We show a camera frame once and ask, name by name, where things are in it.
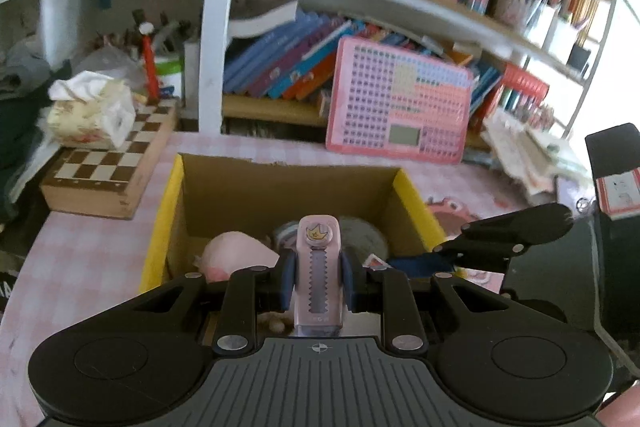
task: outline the white tissue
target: white tissue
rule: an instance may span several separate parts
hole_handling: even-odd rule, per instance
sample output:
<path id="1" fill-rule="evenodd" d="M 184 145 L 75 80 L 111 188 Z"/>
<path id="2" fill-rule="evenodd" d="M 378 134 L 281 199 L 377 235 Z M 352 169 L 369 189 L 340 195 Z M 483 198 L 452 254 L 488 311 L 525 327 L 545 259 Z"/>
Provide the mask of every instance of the white tissue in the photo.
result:
<path id="1" fill-rule="evenodd" d="M 90 102 L 100 96 L 100 93 L 113 78 L 106 74 L 83 71 L 69 80 L 56 80 L 49 87 L 51 100 L 82 100 Z"/>

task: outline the gray ribbed panel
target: gray ribbed panel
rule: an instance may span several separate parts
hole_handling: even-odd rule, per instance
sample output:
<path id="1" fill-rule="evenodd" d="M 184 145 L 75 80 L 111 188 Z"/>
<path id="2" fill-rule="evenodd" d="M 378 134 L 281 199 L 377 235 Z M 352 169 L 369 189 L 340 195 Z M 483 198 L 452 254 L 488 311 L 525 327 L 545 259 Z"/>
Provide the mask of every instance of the gray ribbed panel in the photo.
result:
<path id="1" fill-rule="evenodd" d="M 313 347 L 324 344 L 324 351 Z M 584 418 L 566 427 L 598 427 Z M 450 399 L 426 366 L 382 353 L 373 339 L 267 339 L 216 363 L 203 386 L 137 427 L 499 427 Z M 42 427 L 68 427 L 57 421 Z"/>

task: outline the tissue pack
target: tissue pack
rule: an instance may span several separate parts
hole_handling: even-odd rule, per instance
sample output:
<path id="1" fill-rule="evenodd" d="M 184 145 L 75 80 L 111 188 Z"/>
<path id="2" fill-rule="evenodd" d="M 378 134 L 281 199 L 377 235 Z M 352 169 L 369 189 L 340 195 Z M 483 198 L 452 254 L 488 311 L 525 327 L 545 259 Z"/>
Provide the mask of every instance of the tissue pack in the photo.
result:
<path id="1" fill-rule="evenodd" d="M 121 147 L 136 111 L 122 80 L 83 71 L 49 88 L 54 100 L 47 124 L 65 147 L 111 150 Z"/>

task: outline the pink checkered tablecloth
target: pink checkered tablecloth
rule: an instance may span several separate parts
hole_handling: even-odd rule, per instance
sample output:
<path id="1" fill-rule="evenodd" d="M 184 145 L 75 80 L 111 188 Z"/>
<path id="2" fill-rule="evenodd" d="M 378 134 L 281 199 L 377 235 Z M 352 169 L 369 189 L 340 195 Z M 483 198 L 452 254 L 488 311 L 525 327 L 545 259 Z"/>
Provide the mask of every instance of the pink checkered tablecloth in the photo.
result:
<path id="1" fill-rule="evenodd" d="M 44 224 L 0 325 L 0 426 L 33 427 L 42 419 L 27 379 L 28 360 L 41 341 L 136 295 L 176 152 L 262 163 L 401 166 L 425 200 L 454 198 L 481 218 L 524 206 L 504 178 L 476 166 L 346 156 L 298 142 L 175 133 L 131 221 L 52 212 Z"/>

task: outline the pink learning board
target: pink learning board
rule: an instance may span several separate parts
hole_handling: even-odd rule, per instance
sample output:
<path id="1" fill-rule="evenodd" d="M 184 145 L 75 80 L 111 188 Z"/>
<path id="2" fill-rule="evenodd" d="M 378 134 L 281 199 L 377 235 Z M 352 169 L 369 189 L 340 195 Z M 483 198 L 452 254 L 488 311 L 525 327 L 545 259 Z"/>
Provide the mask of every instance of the pink learning board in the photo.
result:
<path id="1" fill-rule="evenodd" d="M 326 147 L 457 164 L 465 146 L 472 83 L 466 68 L 365 39 L 342 38 Z"/>

